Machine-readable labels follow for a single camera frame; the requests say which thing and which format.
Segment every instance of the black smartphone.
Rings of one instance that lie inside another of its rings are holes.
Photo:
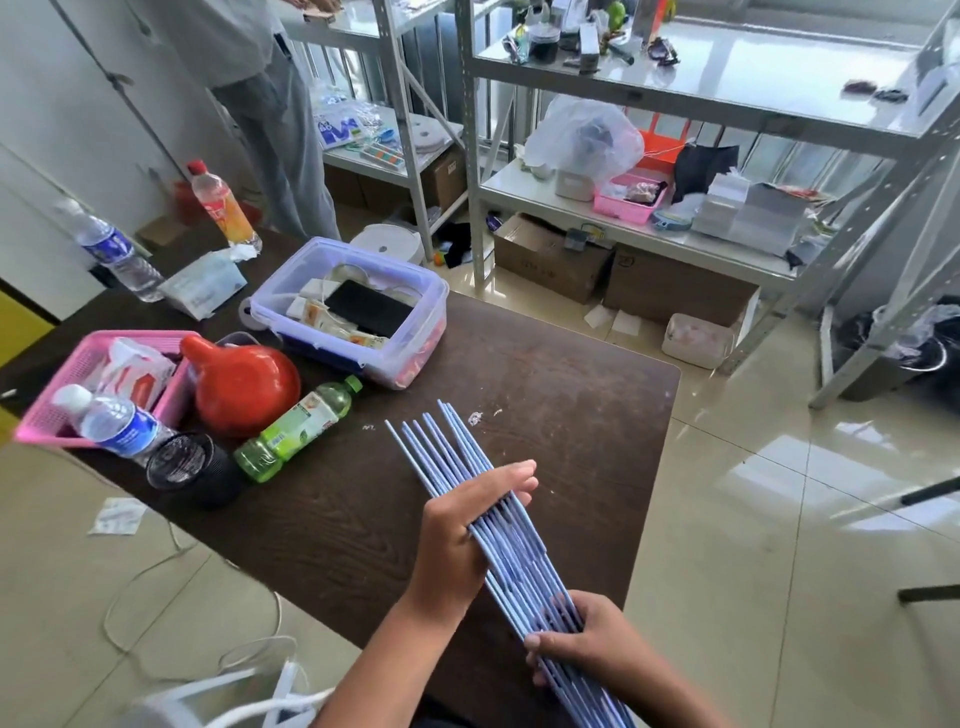
[[[325,303],[331,313],[352,321],[364,331],[388,338],[413,311],[406,303],[349,279],[327,296]]]

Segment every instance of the red plastic object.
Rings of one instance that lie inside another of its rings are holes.
[[[180,351],[197,370],[197,411],[218,434],[258,435],[300,400],[300,373],[276,349],[222,349],[192,333]]]
[[[643,177],[635,172],[627,172],[625,175],[614,177],[611,182],[613,184],[629,185],[636,184],[637,182],[652,182],[656,184],[658,181]],[[617,200],[615,197],[605,197],[600,194],[600,190],[598,189],[596,194],[593,195],[593,211],[599,212],[601,215],[607,215],[608,217],[619,218],[634,225],[643,225],[650,219],[650,215],[660,206],[660,203],[663,202],[663,198],[669,189],[670,185],[667,185],[661,190],[660,196],[652,205],[639,205],[638,203],[631,203],[626,200]]]
[[[149,330],[94,331],[88,334],[27,410],[13,431],[13,439],[25,445],[43,445],[50,448],[96,448],[95,443],[82,437],[59,435],[68,426],[69,420],[64,410],[51,403],[54,393],[67,384],[83,384],[107,358],[110,344],[120,336],[153,347],[160,353],[176,354],[180,353],[183,337],[192,335],[195,335],[193,331]],[[193,380],[189,376],[189,368],[189,364],[181,362],[152,410],[158,420],[170,427],[180,424],[190,405]]]

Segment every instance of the white shirt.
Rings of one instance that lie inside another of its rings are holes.
[[[128,0],[133,14],[177,51],[207,88],[263,71],[283,26],[269,0]]]

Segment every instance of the green tea bottle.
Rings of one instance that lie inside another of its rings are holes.
[[[258,483],[276,475],[283,464],[312,443],[324,430],[343,420],[353,395],[363,384],[353,375],[321,384],[288,409],[275,423],[248,440],[233,454],[244,473]]]

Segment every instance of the hand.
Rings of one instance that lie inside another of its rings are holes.
[[[523,645],[527,664],[535,669],[534,684],[546,686],[540,658],[549,657],[576,665],[636,710],[649,699],[673,668],[636,632],[617,606],[605,596],[570,592],[584,619],[580,634],[535,632]]]
[[[417,563],[404,598],[418,614],[454,627],[483,586],[487,558],[467,526],[514,491],[526,506],[537,485],[527,460],[481,473],[423,507]]]

